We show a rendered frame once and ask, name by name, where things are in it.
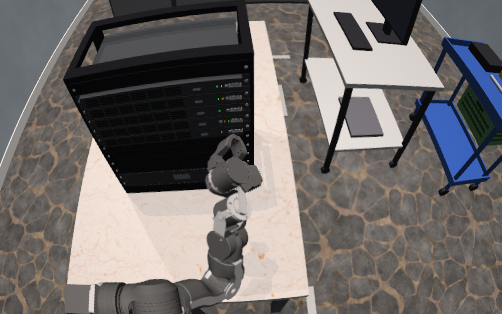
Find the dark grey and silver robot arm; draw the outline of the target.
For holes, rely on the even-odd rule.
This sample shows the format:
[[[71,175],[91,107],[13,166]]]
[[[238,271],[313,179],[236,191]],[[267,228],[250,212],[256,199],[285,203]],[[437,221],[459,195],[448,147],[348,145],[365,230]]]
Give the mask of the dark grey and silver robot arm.
[[[193,310],[211,307],[225,299],[233,298],[240,289],[244,277],[242,252],[248,243],[245,226],[252,213],[251,203],[247,198],[247,214],[236,213],[233,201],[237,197],[238,193],[235,193],[214,205],[213,231],[207,234],[209,247],[207,260],[210,267],[208,266],[201,280],[186,279],[172,283],[167,279],[149,279],[131,284],[124,282],[90,284],[89,312],[190,314]]]

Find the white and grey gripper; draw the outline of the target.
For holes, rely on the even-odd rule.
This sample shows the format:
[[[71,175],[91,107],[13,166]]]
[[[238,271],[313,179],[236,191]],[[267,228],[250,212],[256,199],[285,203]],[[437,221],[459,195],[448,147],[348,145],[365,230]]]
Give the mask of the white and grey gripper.
[[[225,161],[223,156],[230,148],[233,157]],[[233,206],[236,213],[240,215],[245,215],[248,212],[246,192],[260,187],[263,182],[256,165],[249,165],[242,161],[246,154],[247,149],[242,139],[231,134],[219,143],[217,150],[210,157],[208,161],[208,171],[210,172],[205,178],[208,190],[215,195],[226,198],[238,193],[238,197],[233,201]]]

